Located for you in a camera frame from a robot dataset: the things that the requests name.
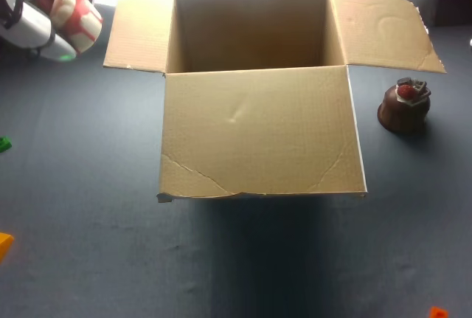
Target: table surface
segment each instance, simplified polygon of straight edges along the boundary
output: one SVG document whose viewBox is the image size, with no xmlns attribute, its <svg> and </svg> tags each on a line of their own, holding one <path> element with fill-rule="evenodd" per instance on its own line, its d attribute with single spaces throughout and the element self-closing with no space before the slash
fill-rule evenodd
<svg viewBox="0 0 472 318">
<path fill-rule="evenodd" d="M 0 74 L 0 317 L 451 317 L 472 311 L 472 27 L 432 29 L 447 75 L 351 66 L 369 195 L 158 204 L 164 79 L 72 63 Z M 377 122 L 400 77 L 427 132 Z"/>
</svg>

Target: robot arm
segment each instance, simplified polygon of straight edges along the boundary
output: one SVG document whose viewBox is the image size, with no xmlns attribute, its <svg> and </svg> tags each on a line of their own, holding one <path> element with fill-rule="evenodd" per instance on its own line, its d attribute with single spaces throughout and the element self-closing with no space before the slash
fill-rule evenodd
<svg viewBox="0 0 472 318">
<path fill-rule="evenodd" d="M 100 34 L 102 19 L 91 1 L 36 0 L 41 12 L 23 0 L 0 0 L 0 37 L 45 58 L 70 60 Z"/>
</svg>

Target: red cherry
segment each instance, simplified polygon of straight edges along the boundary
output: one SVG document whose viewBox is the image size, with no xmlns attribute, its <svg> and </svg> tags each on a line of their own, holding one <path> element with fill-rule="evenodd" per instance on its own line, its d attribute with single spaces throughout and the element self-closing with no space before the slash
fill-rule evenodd
<svg viewBox="0 0 472 318">
<path fill-rule="evenodd" d="M 416 89 L 414 89 L 409 84 L 403 84 L 402 86 L 399 86 L 397 89 L 397 93 L 404 100 L 413 100 L 418 95 Z"/>
</svg>

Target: miniature chocolate cake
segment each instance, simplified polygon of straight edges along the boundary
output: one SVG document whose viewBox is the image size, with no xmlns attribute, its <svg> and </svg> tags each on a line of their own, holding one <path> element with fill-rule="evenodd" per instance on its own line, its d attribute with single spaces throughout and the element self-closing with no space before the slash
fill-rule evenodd
<svg viewBox="0 0 472 318">
<path fill-rule="evenodd" d="M 400 133 L 419 131 L 428 113 L 430 90 L 426 82 L 402 78 L 385 92 L 377 118 L 387 130 Z"/>
</svg>

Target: orange object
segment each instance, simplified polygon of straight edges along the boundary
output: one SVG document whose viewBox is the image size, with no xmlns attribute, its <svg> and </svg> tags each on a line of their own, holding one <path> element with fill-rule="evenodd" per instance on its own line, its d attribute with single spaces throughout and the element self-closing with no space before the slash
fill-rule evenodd
<svg viewBox="0 0 472 318">
<path fill-rule="evenodd" d="M 449 314 L 445 309 L 441 309 L 438 307 L 431 308 L 431 313 L 429 314 L 429 318 L 448 318 Z"/>
<path fill-rule="evenodd" d="M 3 260 L 3 257 L 7 254 L 8 249 L 12 245 L 15 238 L 11 235 L 5 233 L 0 233 L 0 262 Z"/>
</svg>

